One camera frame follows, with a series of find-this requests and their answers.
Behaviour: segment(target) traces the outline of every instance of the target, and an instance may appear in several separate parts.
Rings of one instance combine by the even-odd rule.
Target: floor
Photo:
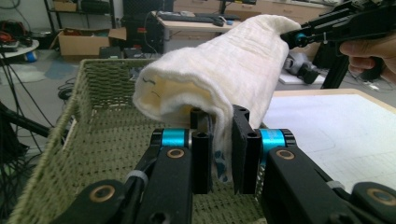
[[[21,105],[21,111],[26,118],[46,127],[51,127],[56,124],[57,119],[61,116],[65,107],[65,101],[58,96],[58,93],[64,88],[71,88],[73,86],[74,78],[78,73],[78,63],[65,62],[59,55],[59,52],[55,50],[38,50],[37,55],[39,60],[29,65],[36,68],[38,72],[45,73],[45,78],[24,83],[23,86],[25,88],[21,84],[15,84],[16,95]],[[13,63],[26,64],[23,59],[13,59],[11,61]],[[10,87],[5,84],[7,84],[6,80],[2,78],[0,101],[9,109],[15,111],[15,100]],[[358,81],[351,75],[347,75],[340,88],[361,90],[374,96],[374,98],[396,107],[395,85],[388,84],[383,80],[379,80],[373,83],[373,85],[377,86],[378,90],[370,88],[369,85]],[[277,91],[313,89],[320,89],[320,85],[285,85],[279,82],[276,86]],[[24,130],[20,130],[18,136],[21,143],[30,147],[28,157],[39,154],[47,142],[47,138],[37,134],[34,134],[34,140],[31,134]]]

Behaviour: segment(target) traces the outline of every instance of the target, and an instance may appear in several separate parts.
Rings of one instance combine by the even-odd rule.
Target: folded towel
[[[134,104],[178,127],[189,127],[192,107],[213,115],[214,170],[231,181],[233,105],[250,110],[249,123],[259,128],[289,52],[279,35],[299,28],[287,18],[260,15],[196,48],[168,52],[141,71]]]

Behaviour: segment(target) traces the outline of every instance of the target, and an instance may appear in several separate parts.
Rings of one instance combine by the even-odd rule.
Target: wicker basket
[[[163,123],[133,105],[130,70],[152,60],[85,60],[73,95],[51,131],[39,164],[8,223],[49,223],[88,185],[124,181]],[[74,124],[63,144],[64,130]],[[214,181],[214,193],[193,197],[193,223],[250,223],[263,217],[251,195]]]

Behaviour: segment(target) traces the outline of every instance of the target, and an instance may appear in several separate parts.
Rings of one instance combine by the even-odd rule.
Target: white table
[[[396,108],[353,89],[276,91],[263,123],[291,130],[299,148],[350,192],[396,189]]]
[[[34,51],[35,49],[37,49],[38,46],[39,46],[38,40],[33,40],[32,46],[30,46],[30,47],[28,47],[28,48],[26,48],[26,47],[18,47],[18,48],[17,48],[17,51],[15,51],[15,52],[7,52],[7,53],[5,53],[5,56],[6,56],[6,58],[11,58],[11,57],[15,57],[15,56],[27,54],[27,53],[32,52],[32,51]]]

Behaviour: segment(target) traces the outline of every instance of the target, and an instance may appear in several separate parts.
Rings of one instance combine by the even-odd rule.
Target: black cable
[[[17,4],[14,3],[14,1],[10,0],[12,2],[12,7],[0,7],[1,9],[15,9],[21,4],[21,0],[17,0]]]
[[[30,24],[29,24],[29,21],[27,21],[26,20],[26,18],[23,16],[23,14],[20,12],[20,10],[18,9],[18,6],[19,6],[19,4],[21,3],[21,0],[18,0],[18,4],[16,5],[15,3],[14,3],[14,1],[13,0],[9,0],[9,1],[11,1],[11,3],[14,5],[14,9],[18,12],[18,14],[20,14],[20,16],[23,18],[23,20],[26,22],[26,24],[27,24],[27,27],[28,27],[28,33],[30,34],[30,32],[32,31],[31,30],[31,27],[30,27]]]
[[[153,49],[154,52],[155,52],[156,54],[158,54],[157,50],[149,44],[149,42],[148,42],[148,40],[147,40],[147,36],[146,36],[146,32],[147,32],[147,21],[148,21],[148,18],[149,18],[149,15],[150,15],[150,14],[151,14],[151,12],[148,12],[148,14],[146,15],[146,18],[145,18],[145,24],[144,24],[145,32],[143,33],[143,36],[144,36],[146,45],[149,46],[151,49]]]
[[[34,155],[33,157],[31,157],[28,161],[26,161],[26,164],[30,164],[30,162],[32,161],[32,160],[34,160],[35,158],[37,158],[37,157],[40,157],[41,156],[41,154],[43,153],[42,151],[41,151],[41,149],[39,150],[40,151],[40,153],[38,153],[37,155]]]
[[[12,76],[11,76],[11,74],[10,74],[11,71],[9,70],[9,64],[8,64],[8,62],[6,62],[6,54],[5,54],[4,52],[2,52],[2,57],[3,57],[3,58],[0,59],[0,62],[1,62],[1,65],[2,65],[2,67],[3,67],[3,71],[4,71],[4,74],[5,74],[5,76],[6,76],[8,85],[9,85],[9,87],[10,87],[10,90],[11,90],[11,93],[12,93],[12,97],[13,97],[14,102],[15,102],[16,113],[19,114],[20,111],[21,111],[21,106],[20,106],[19,101],[18,101],[17,93],[16,93],[15,87],[14,87],[14,82],[12,81]],[[15,134],[18,135],[18,127],[16,127]]]
[[[18,135],[18,138],[25,138],[25,137],[32,137],[32,135]]]
[[[58,87],[58,91],[64,90],[66,88],[73,88],[75,82],[71,82],[71,80],[76,79],[75,77],[72,77],[70,79],[67,79],[66,82]]]
[[[15,77],[17,78],[17,80],[21,83],[21,86],[23,87],[23,89],[26,91],[26,93],[29,95],[30,99],[33,101],[35,107],[38,109],[38,111],[40,112],[40,114],[43,116],[43,118],[47,121],[47,123],[49,124],[50,127],[54,127],[52,125],[52,123],[48,120],[48,118],[46,117],[46,115],[44,114],[44,112],[41,110],[40,106],[38,106],[37,102],[35,101],[35,99],[33,98],[32,94],[26,89],[26,87],[24,86],[23,82],[21,81],[20,77],[18,76],[18,74],[15,72],[15,70],[9,65],[8,66],[12,72],[14,73]]]
[[[11,73],[10,73],[10,71],[9,71],[9,68],[11,68],[11,70],[13,70],[13,69],[12,69],[12,67],[11,67],[10,65],[8,65],[7,68],[8,68],[8,73],[6,73],[6,78],[7,78],[9,87],[11,88],[11,91],[12,91],[12,94],[13,94],[13,97],[14,97],[14,100],[15,100],[15,105],[17,106],[17,114],[19,115],[19,113],[21,113],[21,116],[22,116],[23,118],[26,118],[26,117],[24,116],[24,114],[23,114],[23,111],[21,110],[21,105],[20,105],[20,103],[19,103],[17,94],[16,94],[16,92],[15,92],[15,85],[14,85],[14,82],[13,82],[13,80],[12,80]],[[36,141],[36,139],[35,139],[35,136],[34,136],[33,132],[32,132],[31,130],[29,130],[29,132],[30,132],[30,135],[32,136],[33,141],[35,142],[35,145],[36,145],[37,149],[40,151],[40,153],[42,153],[42,150],[41,150],[40,146],[38,145],[38,143],[37,143],[37,141]],[[16,127],[15,134],[18,135],[18,126]]]
[[[0,119],[0,195],[3,199],[0,204],[0,218],[7,219],[12,212],[13,206],[16,204],[18,199],[18,193],[22,189],[22,178],[26,175],[26,171],[30,169],[25,160],[20,158],[18,155],[11,154],[7,155],[5,151],[5,136],[6,128],[4,126],[3,118]],[[19,148],[19,142],[11,142],[7,145],[10,149]]]
[[[346,73],[346,77],[353,78],[355,83],[347,81],[347,80],[343,80],[343,82],[348,83],[350,85],[362,86],[363,88],[370,90],[370,91],[376,91],[379,93],[388,93],[388,92],[395,90],[395,88],[392,87],[392,84],[390,82],[386,81],[382,77],[380,77],[378,79],[371,80],[371,81],[366,81],[366,80],[361,79],[359,75],[353,76],[349,72]],[[377,90],[373,89],[373,87],[370,87],[370,85],[377,87]]]
[[[139,211],[140,199],[142,197],[143,190],[145,189],[145,183],[139,177],[134,176],[134,184],[132,186],[131,198],[123,209],[123,216],[121,224],[134,223]]]
[[[181,31],[174,32],[173,34],[169,35],[169,38],[171,38],[171,37],[174,36],[174,35],[177,35],[177,34],[180,33],[180,32],[181,32]]]

